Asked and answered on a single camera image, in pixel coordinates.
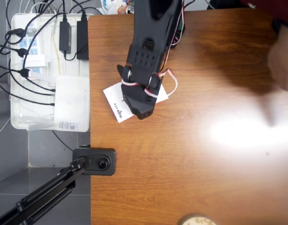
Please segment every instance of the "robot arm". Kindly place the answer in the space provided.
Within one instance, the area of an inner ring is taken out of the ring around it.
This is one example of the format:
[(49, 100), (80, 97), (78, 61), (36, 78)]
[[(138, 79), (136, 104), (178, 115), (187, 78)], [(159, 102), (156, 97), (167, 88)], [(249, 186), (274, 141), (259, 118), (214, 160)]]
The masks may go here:
[(140, 120), (152, 115), (162, 84), (157, 74), (182, 20), (183, 0), (135, 1), (134, 39), (126, 65), (118, 65), (123, 99)]

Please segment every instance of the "white router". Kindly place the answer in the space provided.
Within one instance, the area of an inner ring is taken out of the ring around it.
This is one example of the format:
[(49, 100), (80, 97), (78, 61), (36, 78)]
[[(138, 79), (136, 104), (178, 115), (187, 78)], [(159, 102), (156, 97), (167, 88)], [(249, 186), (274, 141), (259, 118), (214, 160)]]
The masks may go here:
[(87, 132), (90, 121), (90, 79), (82, 76), (57, 76), (54, 129)]

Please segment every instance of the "white card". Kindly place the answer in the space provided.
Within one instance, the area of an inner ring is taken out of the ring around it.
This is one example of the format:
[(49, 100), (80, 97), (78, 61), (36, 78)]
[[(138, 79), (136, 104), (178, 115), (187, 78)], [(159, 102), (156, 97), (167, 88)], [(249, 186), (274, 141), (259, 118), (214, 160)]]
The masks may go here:
[[(113, 113), (115, 114), (119, 123), (127, 120), (128, 118), (134, 116), (134, 114), (130, 111), (129, 106), (123, 100), (122, 90), (121, 90), (121, 82), (103, 90), (107, 101), (109, 102)], [(165, 92), (163, 85), (159, 90), (159, 95), (157, 99), (157, 103), (165, 101), (168, 99), (168, 95)]]

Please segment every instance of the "power outlet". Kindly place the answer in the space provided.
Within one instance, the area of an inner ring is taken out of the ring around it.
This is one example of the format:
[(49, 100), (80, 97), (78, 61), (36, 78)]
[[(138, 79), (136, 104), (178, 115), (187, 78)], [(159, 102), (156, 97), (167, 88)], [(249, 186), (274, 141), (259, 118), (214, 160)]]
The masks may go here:
[(27, 40), (23, 39), (20, 43), (19, 43), (20, 48), (27, 48)]
[(38, 54), (38, 50), (36, 48), (32, 48), (30, 50), (30, 55), (37, 55)]
[(35, 40), (32, 42), (31, 47), (37, 47), (37, 39), (35, 39)]
[(31, 69), (31, 70), (32, 70), (32, 72), (40, 73), (40, 68), (33, 68), (33, 69)]

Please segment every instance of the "black plug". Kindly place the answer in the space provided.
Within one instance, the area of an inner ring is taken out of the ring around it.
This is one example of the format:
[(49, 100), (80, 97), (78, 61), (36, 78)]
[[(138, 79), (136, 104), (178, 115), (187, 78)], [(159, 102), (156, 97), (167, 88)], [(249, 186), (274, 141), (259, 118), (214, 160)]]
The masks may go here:
[(71, 26), (64, 14), (63, 21), (60, 22), (60, 46), (59, 50), (64, 54), (71, 53)]
[(18, 28), (18, 29), (15, 29), (15, 30), (10, 30), (7, 32), (8, 35), (13, 35), (13, 34), (16, 34), (18, 37), (22, 38), (25, 36), (25, 30), (21, 29), (21, 28)]
[(18, 55), (19, 55), (21, 58), (23, 58), (24, 55), (28, 55), (28, 51), (27, 51), (27, 49), (25, 49), (25, 48), (16, 49), (15, 51), (18, 53)]
[(24, 77), (24, 78), (29, 77), (29, 73), (30, 73), (30, 70), (27, 68), (23, 68), (20, 70), (21, 77)]
[(77, 21), (77, 54), (78, 60), (89, 60), (88, 19), (83, 13), (82, 20)]

